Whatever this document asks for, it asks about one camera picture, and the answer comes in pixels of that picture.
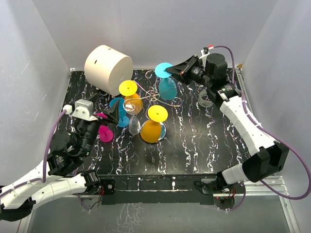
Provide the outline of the magenta plastic wine glass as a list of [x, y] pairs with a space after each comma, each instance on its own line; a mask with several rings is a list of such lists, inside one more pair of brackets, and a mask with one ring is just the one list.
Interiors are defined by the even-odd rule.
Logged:
[[114, 133], [106, 125], [101, 125], [98, 134], [102, 142], [109, 142], [114, 138]]

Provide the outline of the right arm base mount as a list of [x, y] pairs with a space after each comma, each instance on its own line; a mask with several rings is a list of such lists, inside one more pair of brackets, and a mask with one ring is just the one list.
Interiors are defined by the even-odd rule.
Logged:
[[[238, 186], [242, 189], [242, 199], [236, 205], [235, 204], [235, 195], [237, 194]], [[229, 184], [225, 186], [221, 186], [217, 183], [216, 180], [212, 180], [210, 182], [204, 182], [203, 180], [198, 180], [194, 182], [194, 187], [202, 194], [224, 194], [224, 196], [216, 196], [214, 197], [214, 205], [217, 211], [224, 211], [226, 213], [238, 209], [245, 200], [246, 197], [246, 187], [244, 183], [236, 183]]]

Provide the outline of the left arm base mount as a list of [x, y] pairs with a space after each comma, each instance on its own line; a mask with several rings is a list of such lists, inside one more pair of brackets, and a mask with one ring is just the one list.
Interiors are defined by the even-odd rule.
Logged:
[[[115, 194], [115, 186], [115, 180], [101, 179], [100, 183], [87, 188], [82, 194], [77, 194], [81, 207], [91, 213], [94, 207], [98, 208], [102, 204], [105, 195], [112, 196]], [[96, 200], [93, 204], [89, 205], [84, 202], [85, 200], [93, 200], [94, 197], [96, 197]]]

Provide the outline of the orange wine glass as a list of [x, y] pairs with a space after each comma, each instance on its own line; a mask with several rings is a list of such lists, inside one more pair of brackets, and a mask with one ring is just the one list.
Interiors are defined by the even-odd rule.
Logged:
[[143, 109], [143, 103], [137, 90], [138, 85], [133, 80], [123, 81], [119, 86], [119, 92], [124, 96], [123, 107], [131, 115], [136, 115]]
[[143, 124], [140, 136], [147, 143], [159, 141], [162, 133], [161, 122], [168, 118], [168, 111], [160, 105], [153, 105], [147, 111], [149, 119]]

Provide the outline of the blue plastic wine glass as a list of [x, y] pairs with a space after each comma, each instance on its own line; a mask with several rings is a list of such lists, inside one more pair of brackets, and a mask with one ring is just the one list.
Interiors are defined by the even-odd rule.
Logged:
[[126, 116], [126, 110], [123, 106], [124, 104], [124, 99], [123, 98], [114, 98], [111, 100], [111, 102], [109, 103], [109, 106], [112, 107], [112, 105], [117, 102], [117, 101], [120, 101], [120, 104], [119, 104], [119, 123], [118, 123], [118, 126], [119, 127], [126, 127], [129, 125], [129, 118]]

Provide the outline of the clear wine glass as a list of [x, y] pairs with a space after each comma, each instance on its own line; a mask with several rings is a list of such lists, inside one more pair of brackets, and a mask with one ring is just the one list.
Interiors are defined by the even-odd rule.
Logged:
[[131, 115], [128, 127], [132, 135], [139, 134], [141, 130], [140, 121], [137, 117], [138, 113], [142, 110], [142, 104], [139, 101], [140, 99], [137, 98], [129, 98], [123, 104], [126, 112]]

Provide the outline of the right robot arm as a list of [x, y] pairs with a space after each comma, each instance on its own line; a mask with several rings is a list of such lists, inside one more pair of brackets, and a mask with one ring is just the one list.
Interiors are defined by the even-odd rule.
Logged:
[[218, 172], [212, 182], [215, 188], [226, 193], [235, 183], [255, 183], [283, 169], [289, 149], [260, 130], [260, 124], [250, 120], [252, 114], [245, 113], [247, 108], [241, 90], [227, 79], [227, 62], [223, 55], [212, 53], [205, 62], [194, 55], [165, 70], [184, 84], [195, 81], [206, 87], [208, 98], [231, 121], [247, 145], [250, 158]]

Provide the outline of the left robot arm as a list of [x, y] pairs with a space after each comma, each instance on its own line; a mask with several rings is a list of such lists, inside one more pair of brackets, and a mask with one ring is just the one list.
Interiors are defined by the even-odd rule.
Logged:
[[0, 189], [1, 220], [21, 220], [50, 201], [100, 190], [101, 180], [95, 170], [70, 176], [89, 156], [100, 127], [119, 122], [121, 102], [117, 100], [100, 116], [93, 110], [98, 97], [94, 94], [63, 107], [52, 126], [40, 164]]

